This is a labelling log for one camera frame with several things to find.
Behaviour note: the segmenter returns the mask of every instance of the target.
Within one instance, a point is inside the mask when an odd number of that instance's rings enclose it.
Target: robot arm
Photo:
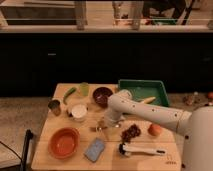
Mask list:
[[[107,126],[116,125],[122,113],[131,113],[157,123],[185,137],[182,171],[213,170],[213,107],[203,107],[193,114],[179,109],[134,102],[127,90],[108,99],[104,119]]]
[[[127,90],[122,90],[109,97],[109,108],[105,113],[105,123],[108,126],[117,124],[122,113],[131,113],[159,124],[173,132],[184,135],[188,119],[191,116],[190,112],[156,105],[141,104],[131,100],[131,98],[131,93]]]

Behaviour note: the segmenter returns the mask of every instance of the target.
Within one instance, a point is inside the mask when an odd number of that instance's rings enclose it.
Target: dark red bowl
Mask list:
[[[65,159],[76,152],[78,144],[78,130],[67,127],[59,129],[52,135],[48,150],[53,157]]]
[[[100,107],[106,108],[108,97],[112,94],[113,92],[109,88],[99,87],[93,92],[93,98]]]

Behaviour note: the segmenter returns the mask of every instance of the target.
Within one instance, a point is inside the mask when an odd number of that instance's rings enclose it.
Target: green tray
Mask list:
[[[119,90],[129,90],[135,101],[154,96],[156,99],[150,104],[169,106],[168,97],[162,81],[120,79],[118,81],[118,88]]]

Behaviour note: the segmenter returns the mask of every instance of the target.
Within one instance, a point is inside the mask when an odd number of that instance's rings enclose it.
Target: black cabinet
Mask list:
[[[0,96],[52,95],[59,82],[162,80],[213,87],[212,34],[1,34]]]

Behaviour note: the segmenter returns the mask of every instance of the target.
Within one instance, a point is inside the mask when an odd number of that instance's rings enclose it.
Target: wooden cutting board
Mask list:
[[[63,95],[71,87],[78,88],[78,84],[58,84],[54,99],[62,102]],[[62,104],[62,114],[58,117],[50,111],[48,113],[45,125],[43,127],[40,140],[37,144],[35,155],[32,162],[33,170],[180,170],[180,156],[172,132],[163,129],[159,137],[152,137],[147,129],[151,124],[137,116],[126,115],[126,120],[120,128],[110,128],[102,132],[93,132],[90,127],[95,127],[103,116],[105,109],[97,106],[92,99],[93,91],[98,87],[108,87],[113,92],[116,91],[116,85],[112,84],[90,84],[89,95],[82,97],[78,92],[73,93],[67,99],[68,105],[85,103],[88,106],[88,114],[84,122],[76,122],[73,118],[67,116],[67,106]],[[121,142],[122,131],[129,128],[132,124],[137,124],[142,134],[132,139],[132,144],[139,147],[164,148],[167,151],[165,156],[151,156],[146,154],[123,156],[118,151]],[[63,127],[74,127],[80,133],[80,144],[77,152],[68,159],[59,160],[53,158],[48,150],[49,139],[52,134]],[[106,148],[102,152],[97,162],[92,163],[85,156],[84,152],[96,137],[105,141]]]

